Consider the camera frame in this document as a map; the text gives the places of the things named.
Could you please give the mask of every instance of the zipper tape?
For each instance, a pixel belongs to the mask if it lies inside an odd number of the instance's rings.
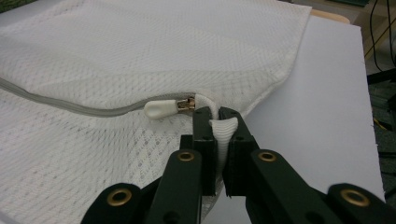
[[[67,102],[65,100],[54,99],[48,96],[41,96],[34,93],[30,93],[29,91],[24,90],[23,88],[12,84],[11,82],[6,81],[3,78],[0,78],[0,89],[5,91],[14,93],[22,98],[27,100],[44,104],[44,105],[51,105],[57,108],[61,108],[73,113],[91,116],[91,117],[101,117],[101,118],[111,118],[116,116],[124,115],[128,112],[135,111],[137,109],[142,109],[147,102],[150,101],[159,101],[165,100],[169,98],[180,98],[180,96],[193,96],[195,93],[193,92],[178,92],[178,93],[169,93],[160,96],[153,96],[149,97],[148,99],[141,100],[136,102],[132,105],[127,105],[119,108],[114,109],[99,109],[99,108],[92,108],[84,105],[78,105],[74,103]]]

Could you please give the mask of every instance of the white mesh fabric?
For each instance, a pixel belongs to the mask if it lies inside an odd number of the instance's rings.
[[[227,154],[228,154],[228,145],[230,143],[230,139],[233,137],[236,129],[238,128],[238,119],[212,119],[209,121],[210,126],[212,126],[213,136],[216,138],[218,143],[218,164],[216,171],[217,181],[222,181],[222,172],[224,170]]]
[[[77,115],[0,91],[0,219],[79,223],[99,193],[160,177],[191,117]]]
[[[0,27],[0,78],[94,108],[196,92],[246,115],[289,75],[309,8],[275,0],[64,0]],[[79,223],[163,173],[191,118],[93,118],[0,91],[0,221]],[[213,198],[205,198],[204,214]]]
[[[95,108],[195,91],[244,111],[287,77],[308,12],[270,0],[65,0],[0,29],[0,76]]]

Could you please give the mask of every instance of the zipper pull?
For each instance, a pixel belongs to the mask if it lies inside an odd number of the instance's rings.
[[[195,99],[150,101],[145,105],[145,114],[149,119],[163,119],[180,111],[195,109]]]

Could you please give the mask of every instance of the brass grommet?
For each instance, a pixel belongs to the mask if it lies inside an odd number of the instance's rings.
[[[180,152],[177,157],[181,161],[192,161],[194,159],[194,154],[190,152]]]
[[[351,195],[357,196],[361,198],[360,200],[356,200]],[[341,196],[349,203],[355,204],[360,207],[366,207],[370,204],[370,200],[364,196],[362,193],[354,190],[354,189],[343,189],[341,190]]]
[[[259,158],[262,161],[276,161],[276,155],[271,152],[262,152],[259,154]]]
[[[121,199],[115,199],[115,196],[118,194],[124,194],[124,197]],[[121,206],[125,203],[128,203],[132,198],[132,192],[128,189],[115,189],[111,191],[111,193],[107,196],[107,203],[111,206]]]

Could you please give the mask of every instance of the white table surface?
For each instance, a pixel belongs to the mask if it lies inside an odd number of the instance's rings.
[[[311,16],[290,78],[246,123],[311,187],[350,183],[384,200],[360,27]],[[204,223],[250,223],[245,198],[223,191]]]

